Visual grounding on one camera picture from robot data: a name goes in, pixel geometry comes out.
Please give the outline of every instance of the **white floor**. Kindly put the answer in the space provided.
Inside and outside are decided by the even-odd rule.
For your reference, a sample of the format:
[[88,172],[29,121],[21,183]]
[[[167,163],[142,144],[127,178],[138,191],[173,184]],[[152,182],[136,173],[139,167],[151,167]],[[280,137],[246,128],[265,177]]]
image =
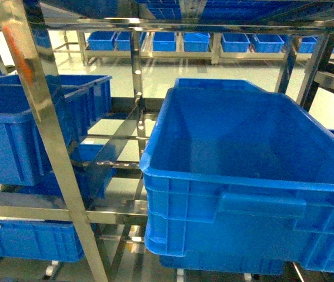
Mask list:
[[[60,33],[53,32],[52,39],[55,46],[63,43]],[[101,59],[90,67],[84,67],[80,54],[57,53],[56,62],[61,74],[101,74],[112,75],[111,92],[113,97],[132,97],[132,73],[129,59]],[[268,91],[273,91],[279,73],[280,62],[232,62],[212,66],[210,62],[195,60],[161,60],[148,59],[143,61],[143,88],[146,98],[163,98],[166,91],[173,87],[176,78],[222,78],[246,79]],[[288,96],[296,99],[304,77],[304,65],[298,62],[290,81]],[[334,94],[320,89],[311,108],[310,114],[325,127],[334,129]],[[121,121],[104,120],[96,125],[91,133],[111,134]],[[153,122],[146,124],[148,136]],[[138,160],[137,143],[130,141],[121,155],[121,160]],[[114,179],[108,187],[107,197],[120,193],[124,198],[131,198],[137,185],[136,180]],[[147,253],[144,256],[143,269],[134,265],[135,254],[126,251],[122,260],[117,281],[173,281],[173,270],[162,268],[156,256]],[[0,263],[0,276],[19,278],[41,278],[47,262],[33,260],[16,260],[7,258]],[[58,280],[63,281],[92,281],[87,262],[82,260],[77,264],[65,264]]]

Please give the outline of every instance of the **crate bottom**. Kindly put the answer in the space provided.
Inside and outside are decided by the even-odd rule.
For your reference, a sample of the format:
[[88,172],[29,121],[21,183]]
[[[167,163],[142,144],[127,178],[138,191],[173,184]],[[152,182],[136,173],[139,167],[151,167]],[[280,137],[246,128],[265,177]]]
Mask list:
[[160,256],[160,262],[164,267],[170,268],[265,275],[281,275],[285,263],[281,260],[194,251],[188,251],[185,257]]

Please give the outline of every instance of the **stainless steel shelf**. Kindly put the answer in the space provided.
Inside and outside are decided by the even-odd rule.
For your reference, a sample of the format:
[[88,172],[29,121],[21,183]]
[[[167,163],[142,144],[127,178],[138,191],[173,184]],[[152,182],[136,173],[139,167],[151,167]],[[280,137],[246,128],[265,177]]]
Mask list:
[[[309,110],[319,86],[334,90],[334,71],[329,69],[330,64],[328,64],[330,54],[334,47],[334,21],[278,22],[268,21],[267,19],[256,22],[198,21],[194,19],[194,17],[200,15],[202,7],[205,6],[205,1],[194,2],[196,3],[194,11],[187,11],[186,4],[181,2],[184,15],[190,19],[161,21],[138,18],[44,19],[41,7],[36,5],[39,1],[0,0],[0,27],[4,32],[5,39],[15,61],[15,66],[20,74],[32,113],[63,194],[63,198],[61,198],[1,192],[0,216],[72,221],[96,282],[111,281],[116,276],[122,251],[124,250],[124,244],[122,242],[125,242],[129,238],[130,226],[145,226],[146,224],[147,202],[139,200],[140,191],[142,189],[142,173],[134,167],[132,169],[125,169],[123,164],[122,168],[119,169],[119,175],[124,178],[139,177],[133,200],[95,199],[89,206],[84,205],[79,193],[78,184],[74,177],[71,161],[59,127],[50,92],[52,91],[54,95],[58,96],[64,95],[61,90],[61,85],[55,83],[55,81],[59,80],[52,81],[51,79],[58,78],[53,50],[51,46],[36,45],[38,41],[33,40],[33,34],[35,34],[36,31],[46,31],[48,29],[78,31],[78,41],[81,47],[79,52],[85,63],[88,63],[88,59],[91,57],[111,56],[117,58],[131,58],[134,96],[133,98],[113,98],[112,107],[114,114],[127,113],[128,117],[123,121],[113,136],[106,136],[110,137],[110,140],[104,146],[104,148],[115,148],[116,154],[111,157],[111,159],[105,159],[102,153],[99,152],[95,160],[88,164],[86,168],[89,175],[93,175],[94,173],[99,175],[98,179],[100,179],[100,175],[108,173],[112,164],[117,163],[120,152],[125,147],[127,141],[132,139],[130,135],[135,129],[137,129],[138,133],[136,140],[139,145],[139,154],[142,154],[147,141],[144,120],[146,117],[154,119],[161,108],[162,99],[143,98],[142,57],[211,59],[212,63],[218,63],[220,60],[225,59],[283,59],[284,64],[280,71],[278,84],[276,85],[276,89],[283,93],[287,88],[295,60],[305,60],[311,56],[297,54],[300,44],[298,39],[295,39],[294,42],[286,48],[285,53],[224,53],[221,48],[221,33],[278,33],[299,36],[320,35],[316,49],[309,60],[306,78],[303,81],[299,94],[300,105]],[[131,51],[90,51],[86,46],[84,31],[98,30],[132,31]],[[144,46],[139,46],[138,36],[141,31],[205,31],[214,32],[215,34],[213,35],[210,52],[184,52],[182,39],[181,36],[179,36],[177,52],[170,53],[152,51],[152,34],[149,34]],[[49,41],[48,33],[44,32],[43,34],[45,34],[44,39]],[[65,40],[64,45],[58,47],[57,51],[60,52],[62,48],[67,46],[69,46],[69,42]],[[96,188],[98,185],[95,181],[91,184],[93,188]],[[106,248],[101,240],[92,232],[91,223],[126,225],[115,254],[116,259],[113,262],[109,261]]]

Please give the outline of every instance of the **metal shelf frame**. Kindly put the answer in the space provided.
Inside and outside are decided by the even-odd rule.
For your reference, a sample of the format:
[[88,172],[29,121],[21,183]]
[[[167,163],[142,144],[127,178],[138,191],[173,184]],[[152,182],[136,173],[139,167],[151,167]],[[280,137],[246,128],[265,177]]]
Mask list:
[[[130,139],[136,139],[141,156],[146,145],[145,118],[155,118],[163,99],[145,99],[142,89],[141,57],[139,33],[142,31],[201,31],[214,32],[212,49],[215,50],[214,60],[221,57],[220,33],[282,33],[296,36],[319,35],[318,44],[308,63],[306,77],[299,94],[300,105],[309,110],[309,105],[319,85],[327,85],[328,61],[334,47],[334,21],[288,21],[288,22],[236,22],[236,21],[197,21],[205,1],[196,1],[197,11],[187,12],[188,18],[181,21],[160,21],[138,18],[114,19],[82,19],[61,18],[45,19],[39,0],[0,0],[0,27],[9,46],[16,69],[21,78],[27,99],[32,109],[36,125],[42,136],[42,141],[51,161],[58,180],[63,198],[53,196],[27,195],[16,193],[0,193],[0,216],[19,217],[22,219],[44,219],[57,221],[72,221],[86,254],[91,272],[96,282],[111,281],[116,275],[124,245],[120,240],[113,262],[106,254],[102,240],[96,236],[91,223],[125,224],[123,238],[129,234],[129,226],[145,226],[147,221],[147,202],[139,200],[142,184],[142,173],[135,169],[136,163],[119,163],[120,152]],[[55,99],[63,99],[64,93],[59,81],[58,70],[51,44],[38,46],[33,34],[44,31],[44,37],[49,40],[47,30],[76,30],[81,34],[79,40],[84,40],[82,32],[98,30],[131,31],[131,63],[133,74],[133,98],[113,98],[112,113],[127,113],[118,130],[111,137],[93,162],[88,164],[86,172],[90,175],[106,175],[112,166],[119,167],[118,176],[139,178],[133,200],[93,199],[89,206],[84,205],[78,184],[74,175],[69,151],[77,146],[71,143],[66,148],[65,141],[55,112]],[[293,40],[284,54],[284,64],[276,90],[285,93],[295,60],[296,50],[300,40]],[[137,137],[130,137],[137,129]],[[107,148],[115,148],[111,159],[104,156]],[[98,183],[92,182],[92,188]]]

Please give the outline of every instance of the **crate handle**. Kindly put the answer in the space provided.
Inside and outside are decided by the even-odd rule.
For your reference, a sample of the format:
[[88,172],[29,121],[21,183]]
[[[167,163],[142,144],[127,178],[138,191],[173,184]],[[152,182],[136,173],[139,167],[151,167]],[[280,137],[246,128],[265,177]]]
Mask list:
[[218,212],[299,219],[306,205],[303,199],[224,193],[219,199]]

